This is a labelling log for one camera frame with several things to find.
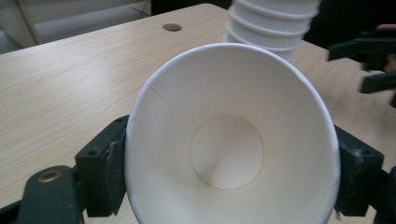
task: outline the wooden table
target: wooden table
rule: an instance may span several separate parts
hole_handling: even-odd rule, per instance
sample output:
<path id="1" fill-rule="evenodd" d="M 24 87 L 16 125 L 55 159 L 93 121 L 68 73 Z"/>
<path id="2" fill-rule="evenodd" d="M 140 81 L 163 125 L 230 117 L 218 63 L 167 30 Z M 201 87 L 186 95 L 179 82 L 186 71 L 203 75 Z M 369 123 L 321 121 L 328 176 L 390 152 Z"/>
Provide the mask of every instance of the wooden table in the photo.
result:
<path id="1" fill-rule="evenodd" d="M 226 10 L 200 5 L 0 55 L 0 207 L 19 200 L 35 172 L 73 166 L 77 152 L 110 121 L 129 114 L 154 71 L 188 49 L 222 42 L 227 20 Z M 166 23 L 182 30 L 166 31 Z M 388 171 L 396 165 L 391 93 L 358 93 L 360 65 L 327 63 L 326 54 L 303 43 L 292 63 L 317 88 L 336 125 L 386 154 Z M 372 223 L 372 216 L 372 210 L 343 222 L 332 216 L 329 223 Z M 127 200 L 117 217 L 86 221 L 137 223 Z"/>

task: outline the table surface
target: table surface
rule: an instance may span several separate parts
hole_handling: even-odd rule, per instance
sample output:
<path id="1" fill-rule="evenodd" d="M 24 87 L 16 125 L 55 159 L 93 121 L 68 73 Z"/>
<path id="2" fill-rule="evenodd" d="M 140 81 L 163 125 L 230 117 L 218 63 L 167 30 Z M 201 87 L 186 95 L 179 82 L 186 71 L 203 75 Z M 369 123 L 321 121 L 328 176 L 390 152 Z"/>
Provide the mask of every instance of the table surface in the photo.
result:
<path id="1" fill-rule="evenodd" d="M 226 10 L 199 5 L 0 55 L 0 207 L 19 200 L 29 176 L 73 166 L 74 156 L 109 122 L 127 115 L 145 80 L 188 49 L 222 42 Z M 181 31 L 163 29 L 176 23 Z M 396 110 L 391 92 L 364 95 L 366 75 L 348 59 L 326 62 L 327 50 L 303 43 L 292 62 L 312 82 L 333 122 L 396 165 Z M 329 223 L 372 223 L 331 217 Z M 126 197 L 117 217 L 87 223 L 137 223 Z"/>

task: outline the white paper cup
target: white paper cup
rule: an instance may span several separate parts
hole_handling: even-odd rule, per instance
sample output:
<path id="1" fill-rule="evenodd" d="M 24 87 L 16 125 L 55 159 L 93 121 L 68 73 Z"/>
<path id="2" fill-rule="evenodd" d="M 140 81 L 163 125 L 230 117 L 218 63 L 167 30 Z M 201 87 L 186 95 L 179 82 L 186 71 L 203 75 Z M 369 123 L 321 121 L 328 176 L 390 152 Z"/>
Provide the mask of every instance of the white paper cup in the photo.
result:
<path id="1" fill-rule="evenodd" d="M 258 8 L 296 16 L 312 16 L 318 12 L 320 0 L 238 0 Z"/>
<path id="2" fill-rule="evenodd" d="M 139 223 L 326 223 L 339 176 L 325 104 L 263 49 L 215 44 L 176 56 L 129 117 L 125 182 Z"/>
<path id="3" fill-rule="evenodd" d="M 281 33 L 305 33 L 308 31 L 311 18 L 290 19 L 270 14 L 260 14 L 257 10 L 250 10 L 242 5 L 235 4 L 229 9 L 230 15 L 239 20 L 256 25 L 267 30 Z"/>
<path id="4" fill-rule="evenodd" d="M 304 32 L 293 35 L 275 33 L 235 18 L 232 18 L 226 26 L 229 33 L 232 32 L 247 42 L 270 49 L 296 48 L 300 45 L 304 35 Z"/>
<path id="5" fill-rule="evenodd" d="M 245 45 L 250 45 L 254 47 L 258 47 L 261 49 L 265 49 L 268 51 L 273 52 L 277 56 L 283 58 L 284 60 L 291 62 L 294 58 L 295 50 L 296 48 L 291 48 L 291 49 L 270 49 L 266 48 L 260 45 L 255 45 L 253 43 L 249 43 L 240 36 L 237 36 L 236 34 L 228 33 L 223 37 L 224 42 L 226 43 L 239 43 L 239 44 L 245 44 Z"/>

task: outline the cup rim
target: cup rim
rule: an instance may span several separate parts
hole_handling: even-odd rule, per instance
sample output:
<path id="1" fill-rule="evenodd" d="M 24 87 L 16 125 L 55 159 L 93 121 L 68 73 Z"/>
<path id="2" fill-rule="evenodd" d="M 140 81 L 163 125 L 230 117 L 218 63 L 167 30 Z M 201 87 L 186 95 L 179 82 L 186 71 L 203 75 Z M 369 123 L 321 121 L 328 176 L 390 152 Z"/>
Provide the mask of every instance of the cup rim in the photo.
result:
<path id="1" fill-rule="evenodd" d="M 251 24 L 250 22 L 248 22 L 248 21 L 242 19 L 240 16 L 236 15 L 236 13 L 233 11 L 233 7 L 230 8 L 230 16 L 231 16 L 231 19 L 233 21 L 235 21 L 235 22 L 239 23 L 240 25 L 248 28 L 249 30 L 254 30 L 254 31 L 258 32 L 258 33 L 265 34 L 265 35 L 295 37 L 295 36 L 298 36 L 298 35 L 303 35 L 309 30 L 309 27 L 307 27 L 306 29 L 304 29 L 304 30 L 302 30 L 300 32 L 287 33 L 287 32 L 279 32 L 279 31 L 274 31 L 274 30 L 262 28 L 260 26 L 255 25 L 255 24 Z"/>
<path id="2" fill-rule="evenodd" d="M 234 6 L 235 5 L 240 5 L 241 7 L 244 7 L 247 10 L 251 10 L 262 15 L 272 16 L 275 18 L 286 19 L 286 20 L 310 20 L 318 14 L 318 10 L 314 11 L 311 14 L 305 14 L 305 15 L 293 15 L 289 13 L 282 13 L 263 7 L 256 7 L 255 5 L 245 0 L 235 0 Z"/>

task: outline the black clamp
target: black clamp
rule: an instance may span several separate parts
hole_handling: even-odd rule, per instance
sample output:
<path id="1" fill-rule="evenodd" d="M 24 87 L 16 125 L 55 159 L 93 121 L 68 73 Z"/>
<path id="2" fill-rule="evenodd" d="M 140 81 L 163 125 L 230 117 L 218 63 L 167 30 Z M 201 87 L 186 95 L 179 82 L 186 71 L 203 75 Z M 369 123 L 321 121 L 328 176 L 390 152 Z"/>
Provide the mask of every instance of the black clamp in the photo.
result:
<path id="1" fill-rule="evenodd" d="M 396 223 L 396 167 L 381 169 L 384 155 L 335 126 L 341 159 L 341 179 L 335 211 L 364 217 L 371 205 L 374 224 Z"/>
<path id="2" fill-rule="evenodd" d="M 32 175 L 20 201 L 0 209 L 4 224 L 80 224 L 116 215 L 124 198 L 128 116 L 111 122 L 76 155 L 76 166 L 54 166 Z"/>
<path id="3" fill-rule="evenodd" d="M 362 64 L 362 69 L 384 70 L 389 55 L 396 54 L 396 29 L 361 33 L 357 38 L 329 47 L 328 61 L 349 58 Z M 396 72 L 363 79 L 361 93 L 374 93 L 396 88 Z M 390 105 L 396 108 L 396 93 Z"/>

